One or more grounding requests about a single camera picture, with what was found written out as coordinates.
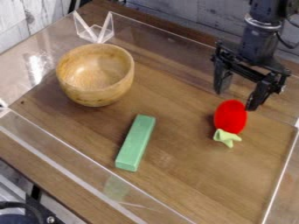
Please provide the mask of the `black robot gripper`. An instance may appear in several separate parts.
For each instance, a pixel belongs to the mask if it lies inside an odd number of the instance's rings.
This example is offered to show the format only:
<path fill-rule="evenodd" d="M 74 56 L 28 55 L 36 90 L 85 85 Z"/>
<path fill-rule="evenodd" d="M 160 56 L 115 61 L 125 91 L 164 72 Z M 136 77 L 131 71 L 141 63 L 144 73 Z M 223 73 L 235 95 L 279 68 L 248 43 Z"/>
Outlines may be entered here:
<path fill-rule="evenodd" d="M 255 63 L 239 55 L 239 46 L 235 43 L 219 40 L 211 61 L 213 63 L 213 90 L 217 95 L 229 88 L 232 74 L 256 83 L 256 88 L 247 99 L 245 111 L 255 111 L 272 93 L 283 92 L 291 71 L 275 58 Z"/>

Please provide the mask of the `dark robot arm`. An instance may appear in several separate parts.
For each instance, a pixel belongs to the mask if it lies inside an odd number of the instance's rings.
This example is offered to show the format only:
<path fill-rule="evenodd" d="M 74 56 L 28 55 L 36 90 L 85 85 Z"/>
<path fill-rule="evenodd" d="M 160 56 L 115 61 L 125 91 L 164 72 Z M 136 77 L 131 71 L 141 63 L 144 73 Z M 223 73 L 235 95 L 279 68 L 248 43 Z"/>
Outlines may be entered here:
<path fill-rule="evenodd" d="M 255 111 L 272 93 L 280 94 L 291 71 L 275 58 L 277 43 L 288 49 L 293 45 L 281 39 L 284 22 L 299 28 L 291 16 L 299 14 L 299 0 L 249 0 L 249 12 L 244 16 L 245 28 L 240 43 L 217 41 L 213 63 L 213 90 L 220 95 L 228 88 L 232 74 L 256 83 L 247 98 L 245 111 Z"/>

